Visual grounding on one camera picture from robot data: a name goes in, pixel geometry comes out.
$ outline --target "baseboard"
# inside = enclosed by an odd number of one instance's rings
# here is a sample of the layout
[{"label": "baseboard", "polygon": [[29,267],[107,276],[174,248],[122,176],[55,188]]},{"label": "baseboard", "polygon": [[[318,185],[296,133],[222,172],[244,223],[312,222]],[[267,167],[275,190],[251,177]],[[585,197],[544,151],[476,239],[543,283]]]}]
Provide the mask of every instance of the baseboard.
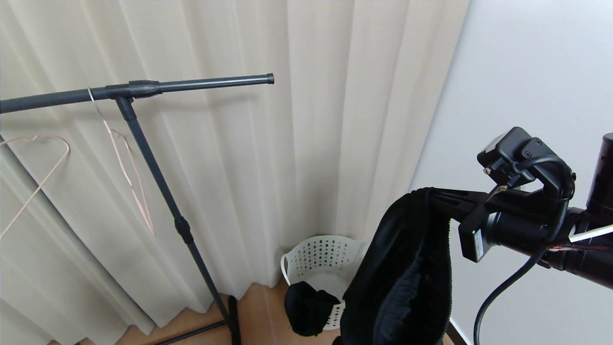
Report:
[{"label": "baseboard", "polygon": [[449,335],[451,341],[454,342],[454,345],[473,345],[473,343],[468,339],[466,334],[462,332],[460,327],[458,327],[457,323],[453,319],[449,319],[447,335]]}]

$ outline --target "garment rack pole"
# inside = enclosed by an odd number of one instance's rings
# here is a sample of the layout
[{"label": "garment rack pole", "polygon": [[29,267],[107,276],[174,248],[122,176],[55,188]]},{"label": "garment rack pole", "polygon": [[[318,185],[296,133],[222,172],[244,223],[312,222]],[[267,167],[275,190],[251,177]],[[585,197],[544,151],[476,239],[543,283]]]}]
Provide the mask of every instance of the garment rack pole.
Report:
[{"label": "garment rack pole", "polygon": [[202,278],[204,279],[213,299],[219,307],[219,311],[223,317],[222,321],[216,322],[211,325],[201,327],[197,330],[187,332],[183,335],[176,336],[172,339],[167,339],[159,345],[168,345],[176,341],[183,340],[190,336],[194,336],[212,330],[218,326],[227,325],[232,335],[232,345],[241,345],[240,326],[238,324],[238,309],[237,300],[234,296],[228,297],[228,308],[224,306],[223,300],[215,287],[215,283],[211,278],[211,274],[208,272],[207,266],[202,259],[200,251],[196,247],[194,237],[191,233],[191,229],[188,221],[181,215],[181,211],[175,202],[174,197],[168,187],[168,183],[159,168],[158,162],[151,151],[151,147],[147,142],[145,133],[140,127],[139,121],[136,117],[132,102],[135,98],[146,98],[154,95],[159,95],[164,92],[173,91],[186,91],[186,90],[201,90],[206,88],[221,88],[221,87],[234,87],[243,85],[256,85],[256,84],[273,84],[275,83],[275,77],[271,74],[265,74],[261,76],[246,76],[246,77],[231,77],[231,78],[217,78],[217,79],[199,79],[199,80],[184,80],[178,82],[157,82],[152,80],[136,80],[128,82],[127,84],[108,85],[106,87],[82,89],[73,91],[64,91],[56,93],[48,93],[46,95],[27,96],[21,98],[13,98],[0,101],[0,114],[8,112],[16,112],[20,110],[35,109],[41,107],[58,106],[62,104],[82,103],[91,101],[89,91],[95,100],[102,99],[114,99],[119,107],[121,115],[128,123],[128,127],[134,136],[134,140],[138,144],[141,154],[143,155],[151,175],[158,185],[164,201],[172,214],[175,222],[175,229],[183,242],[187,245],[189,253],[194,259],[194,263],[198,267]]}]

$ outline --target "white laundry basket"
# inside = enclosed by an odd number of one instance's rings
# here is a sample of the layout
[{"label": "white laundry basket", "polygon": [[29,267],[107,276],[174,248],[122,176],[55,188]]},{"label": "white laundry basket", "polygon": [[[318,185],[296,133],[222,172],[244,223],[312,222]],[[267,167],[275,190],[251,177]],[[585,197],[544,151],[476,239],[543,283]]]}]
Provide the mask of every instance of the white laundry basket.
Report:
[{"label": "white laundry basket", "polygon": [[325,330],[340,327],[345,310],[343,294],[364,258],[366,245],[342,236],[315,236],[300,242],[281,257],[281,272],[288,285],[306,281],[341,301],[332,309]]}]

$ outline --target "floor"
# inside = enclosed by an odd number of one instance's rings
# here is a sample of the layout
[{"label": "floor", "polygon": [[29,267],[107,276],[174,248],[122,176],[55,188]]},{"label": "floor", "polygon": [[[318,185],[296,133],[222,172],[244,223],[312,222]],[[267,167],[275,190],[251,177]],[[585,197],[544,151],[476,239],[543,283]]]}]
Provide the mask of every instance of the floor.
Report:
[{"label": "floor", "polygon": [[[238,302],[238,317],[243,345],[332,344],[332,341],[339,335],[338,330],[324,331],[320,335],[312,337],[302,337],[291,330],[283,308],[286,291],[287,284],[283,281],[274,289],[257,284],[253,284],[249,288],[245,296]],[[221,320],[221,315],[215,305],[211,306],[206,314],[185,309],[168,325],[154,329],[148,336],[136,327],[128,328],[126,334],[115,345],[152,345],[219,320]],[[453,345],[447,336],[445,336],[444,343],[445,345]],[[174,344],[231,345],[230,331],[227,327],[222,326]],[[80,345],[95,344],[85,339],[81,341]]]}]

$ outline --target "robotic arm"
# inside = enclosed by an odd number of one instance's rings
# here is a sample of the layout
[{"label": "robotic arm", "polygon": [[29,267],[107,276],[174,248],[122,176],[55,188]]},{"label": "robotic arm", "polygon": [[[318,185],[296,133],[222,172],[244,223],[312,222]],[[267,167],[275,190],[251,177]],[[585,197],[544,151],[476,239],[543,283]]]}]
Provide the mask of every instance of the robotic arm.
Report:
[{"label": "robotic arm", "polygon": [[[574,173],[522,128],[494,139],[477,160],[498,185],[490,193],[438,189],[432,196],[435,210],[460,222],[465,258],[479,262],[492,246],[526,255],[546,249],[537,264],[613,289],[613,233],[607,228],[613,224],[613,133],[603,138],[586,209],[566,207]],[[542,189],[518,189],[535,179]],[[552,234],[559,216],[559,230]]]}]

